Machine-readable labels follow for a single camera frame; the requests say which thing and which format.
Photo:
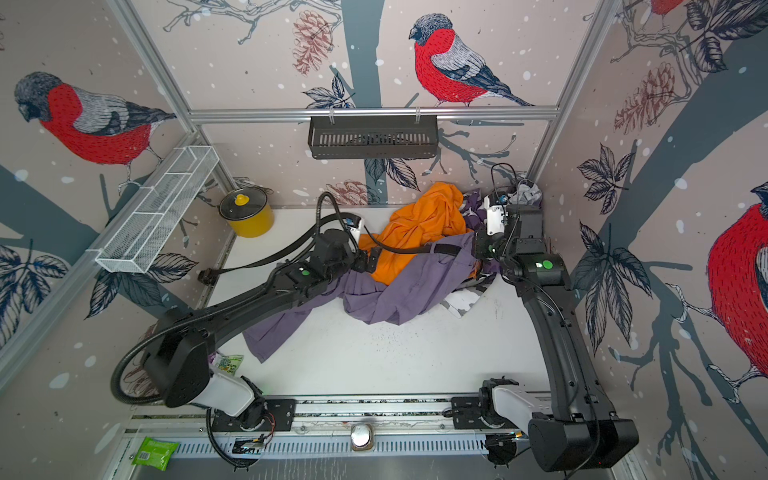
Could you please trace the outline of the orange trousers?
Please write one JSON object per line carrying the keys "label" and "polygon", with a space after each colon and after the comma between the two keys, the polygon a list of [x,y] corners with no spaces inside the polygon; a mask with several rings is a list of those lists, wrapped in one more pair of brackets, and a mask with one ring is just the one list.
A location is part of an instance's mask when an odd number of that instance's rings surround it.
{"label": "orange trousers", "polygon": [[[466,239],[472,242],[472,232],[460,212],[463,194],[453,184],[438,182],[430,187],[415,203],[406,205],[392,214],[389,223],[379,234],[362,234],[360,247],[370,252],[379,240],[396,249],[415,249],[438,240],[460,240],[459,236],[469,233]],[[389,286],[422,255],[406,255],[383,249],[376,270],[371,277],[378,284]]]}

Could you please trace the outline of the lavender purple trousers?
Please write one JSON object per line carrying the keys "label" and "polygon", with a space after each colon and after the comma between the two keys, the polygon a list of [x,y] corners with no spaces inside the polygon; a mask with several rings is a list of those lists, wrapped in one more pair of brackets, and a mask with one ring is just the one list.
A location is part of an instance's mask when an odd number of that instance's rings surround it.
{"label": "lavender purple trousers", "polygon": [[468,232],[439,240],[439,246],[457,247],[458,254],[437,251],[418,254],[388,285],[375,281],[368,273],[350,271],[306,304],[275,314],[245,330],[246,345],[252,355],[265,362],[313,309],[337,298],[342,300],[347,315],[366,324],[406,323],[438,305],[475,271],[473,238],[474,233]]}

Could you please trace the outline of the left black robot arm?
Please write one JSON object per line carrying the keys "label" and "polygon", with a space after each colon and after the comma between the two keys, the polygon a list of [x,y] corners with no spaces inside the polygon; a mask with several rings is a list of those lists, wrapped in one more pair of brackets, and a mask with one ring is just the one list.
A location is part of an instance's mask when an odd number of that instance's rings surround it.
{"label": "left black robot arm", "polygon": [[[245,330],[325,294],[348,272],[365,270],[367,254],[359,247],[364,228],[356,214],[336,209],[323,215],[317,208],[313,227],[295,246],[298,255],[276,267],[263,284],[187,315],[168,313],[155,333],[118,362],[110,379],[113,397],[128,405],[196,405],[230,417],[255,410],[258,388],[214,369],[210,357]],[[155,394],[135,397],[123,390],[122,375],[134,358],[140,358]]]}

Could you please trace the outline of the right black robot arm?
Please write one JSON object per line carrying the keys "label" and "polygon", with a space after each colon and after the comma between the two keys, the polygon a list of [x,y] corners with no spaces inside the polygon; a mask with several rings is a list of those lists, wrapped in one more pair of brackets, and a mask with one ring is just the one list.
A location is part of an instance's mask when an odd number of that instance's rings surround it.
{"label": "right black robot arm", "polygon": [[522,300],[550,385],[543,398],[511,379],[486,380],[479,390],[482,419],[518,427],[546,472],[572,476],[613,467],[638,444],[638,431],[633,421],[618,416],[596,375],[578,330],[567,268],[545,246],[541,209],[491,207],[473,248],[476,258],[499,264],[502,279]]}

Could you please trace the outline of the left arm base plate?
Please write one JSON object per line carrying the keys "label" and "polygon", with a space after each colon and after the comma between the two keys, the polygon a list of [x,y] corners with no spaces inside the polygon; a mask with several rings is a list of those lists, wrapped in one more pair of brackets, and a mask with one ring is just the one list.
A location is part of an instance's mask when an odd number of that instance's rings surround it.
{"label": "left arm base plate", "polygon": [[288,432],[291,430],[297,401],[292,398],[260,398],[238,417],[216,410],[212,414],[215,432]]}

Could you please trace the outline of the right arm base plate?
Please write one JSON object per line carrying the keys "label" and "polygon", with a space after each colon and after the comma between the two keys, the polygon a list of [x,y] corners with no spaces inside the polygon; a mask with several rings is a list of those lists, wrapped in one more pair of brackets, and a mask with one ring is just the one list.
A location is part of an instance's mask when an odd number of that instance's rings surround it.
{"label": "right arm base plate", "polygon": [[532,412],[518,400],[496,401],[489,397],[459,396],[441,412],[457,430],[528,430]]}

